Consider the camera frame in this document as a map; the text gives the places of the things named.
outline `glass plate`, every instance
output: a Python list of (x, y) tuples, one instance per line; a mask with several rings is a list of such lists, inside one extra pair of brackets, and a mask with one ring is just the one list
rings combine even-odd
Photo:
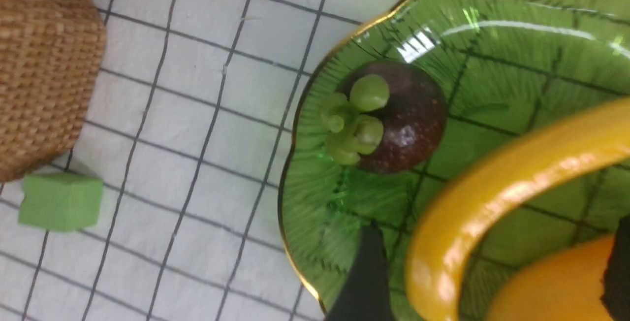
[[(360, 227), (374, 220), (384, 232), (394, 314), (420, 320), (403, 285), (418, 216), (449, 180), (506, 142), (630, 94), (629, 39), (625, 0), (403, 0), (338, 45), (301, 97), (279, 196), (286, 251), (322, 307), (335, 302)], [(383, 59), (423, 69), (448, 102), (438, 150), (395, 175), (335, 164), (317, 116), (346, 76)], [(503, 218), (468, 263), (461, 319), (484, 319), (524, 265), (614, 231), (630, 214), (629, 183), (630, 162), (568, 182)]]

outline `white grid fabric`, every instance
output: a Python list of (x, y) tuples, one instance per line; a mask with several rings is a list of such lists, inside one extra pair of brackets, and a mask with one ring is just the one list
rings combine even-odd
[(3, 321), (317, 321), (277, 227), (311, 72), (397, 0), (94, 0), (106, 56), (75, 148), (41, 171), (103, 178), (99, 223), (17, 223), (0, 186)]

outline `gold rim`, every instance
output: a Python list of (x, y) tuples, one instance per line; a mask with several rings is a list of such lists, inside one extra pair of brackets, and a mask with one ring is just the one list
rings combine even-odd
[[(377, 16), (371, 21), (367, 21), (366, 23), (361, 25), (358, 29), (353, 31), (348, 36), (346, 36), (342, 41), (337, 43), (337, 45), (335, 45), (335, 47), (333, 47), (333, 49), (330, 50), (328, 54), (326, 54), (324, 59), (322, 59), (319, 65), (317, 65), (317, 68), (315, 68), (315, 71), (311, 75), (311, 78), (309, 79), (309, 81), (306, 83), (306, 86), (304, 87), (304, 91), (302, 92), (302, 96), (300, 97), (300, 101), (297, 105), (297, 109), (295, 110), (296, 120), (293, 121), (293, 133), (297, 131), (297, 124), (298, 124), (297, 118), (299, 117), (299, 114), (301, 112), (302, 105), (304, 104), (304, 99), (306, 98), (306, 94), (308, 94), (309, 89), (313, 86), (313, 81), (317, 78), (322, 68), (324, 68), (324, 66), (330, 61), (330, 59), (332, 59), (334, 54), (337, 53), (338, 50), (344, 47), (347, 43), (349, 43), (349, 41), (351, 41), (353, 38), (365, 33), (365, 31), (367, 31), (368, 29), (371, 29), (371, 27), (374, 27), (375, 25), (378, 25), (384, 21), (389, 20), (389, 18), (392, 18), (396, 13), (398, 13), (398, 11), (400, 11), (401, 8), (403, 8), (403, 6), (407, 4), (408, 1), (409, 0), (400, 0), (387, 13)], [(288, 260), (291, 263), (291, 267), (293, 267), (293, 271), (295, 271), (295, 274), (297, 274), (298, 278), (300, 279), (300, 281), (302, 282), (306, 290), (308, 290), (310, 294), (313, 295), (315, 299), (317, 299), (319, 306), (321, 307), (324, 314), (326, 314), (326, 307), (324, 307), (324, 303), (322, 299), (319, 297), (319, 292), (317, 292), (317, 289), (315, 289), (315, 287), (313, 287), (313, 285), (309, 283), (308, 279), (306, 279), (304, 274), (302, 274), (302, 272), (300, 271), (299, 267), (297, 267), (297, 263), (295, 263), (295, 260), (293, 259), (293, 256), (291, 255), (291, 252), (288, 249), (288, 242), (286, 241), (286, 232), (284, 231), (284, 222), (282, 218), (282, 193), (284, 191), (286, 171), (288, 170), (288, 166), (290, 165), (291, 159), (293, 157), (293, 152), (295, 151), (295, 137), (296, 135), (291, 135), (291, 149), (288, 153), (288, 157), (286, 157), (286, 161), (284, 164), (284, 168), (282, 170), (282, 177), (281, 177), (281, 181), (280, 181), (280, 185), (278, 189), (278, 193), (279, 193), (278, 194), (278, 222), (280, 225), (282, 245), (284, 246), (284, 251), (286, 253), (286, 256), (288, 257)]]

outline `rattan basket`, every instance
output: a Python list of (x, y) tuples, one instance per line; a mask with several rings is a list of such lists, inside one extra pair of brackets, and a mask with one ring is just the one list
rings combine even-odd
[(92, 0), (0, 0), (0, 182), (72, 148), (104, 45)]

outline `mangosteen calyx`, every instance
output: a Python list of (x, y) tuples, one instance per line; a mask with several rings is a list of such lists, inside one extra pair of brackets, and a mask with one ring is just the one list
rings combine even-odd
[(331, 94), (319, 112), (325, 128), (331, 132), (325, 142), (330, 157), (339, 164), (354, 165), (361, 155), (373, 153), (383, 138), (384, 127), (375, 117), (364, 114), (384, 108), (389, 100), (389, 86), (375, 74), (358, 79), (349, 98)]

